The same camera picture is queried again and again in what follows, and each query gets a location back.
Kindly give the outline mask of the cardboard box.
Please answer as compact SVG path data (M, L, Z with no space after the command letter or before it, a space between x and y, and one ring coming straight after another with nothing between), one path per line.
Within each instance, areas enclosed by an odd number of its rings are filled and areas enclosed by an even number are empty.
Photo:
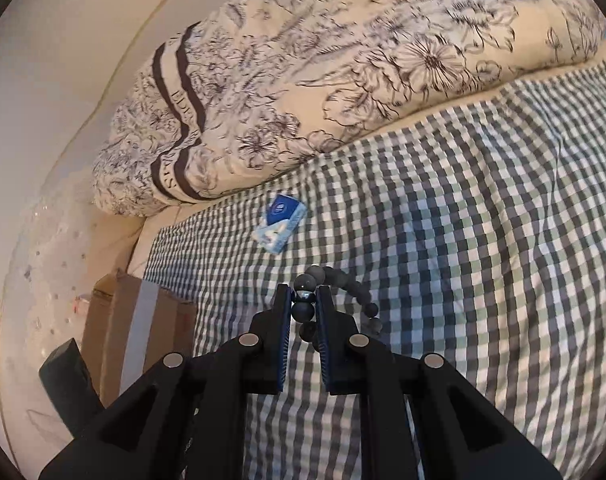
M94 390L108 406L170 352L190 356L196 306L124 272L94 284L80 353Z

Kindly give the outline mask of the white tufted headboard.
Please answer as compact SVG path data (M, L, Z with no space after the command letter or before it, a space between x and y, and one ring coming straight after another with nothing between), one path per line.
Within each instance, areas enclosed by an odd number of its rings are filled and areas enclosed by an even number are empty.
M89 168L45 186L26 211L0 310L1 418L25 477L71 439L38 370L59 344L82 338L94 284L126 268L142 225L97 208Z

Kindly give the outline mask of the blue tissue pack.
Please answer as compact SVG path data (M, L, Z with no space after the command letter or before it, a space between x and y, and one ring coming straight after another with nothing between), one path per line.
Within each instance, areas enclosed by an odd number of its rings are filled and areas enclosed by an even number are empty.
M297 198L278 194L254 229L253 240L266 252L280 254L306 212L306 206Z

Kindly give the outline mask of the floral cream duvet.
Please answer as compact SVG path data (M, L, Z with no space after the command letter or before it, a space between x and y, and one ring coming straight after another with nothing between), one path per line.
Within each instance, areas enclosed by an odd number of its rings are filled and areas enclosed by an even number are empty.
M229 0L160 44L94 162L150 217L252 188L419 110L593 58L594 0Z

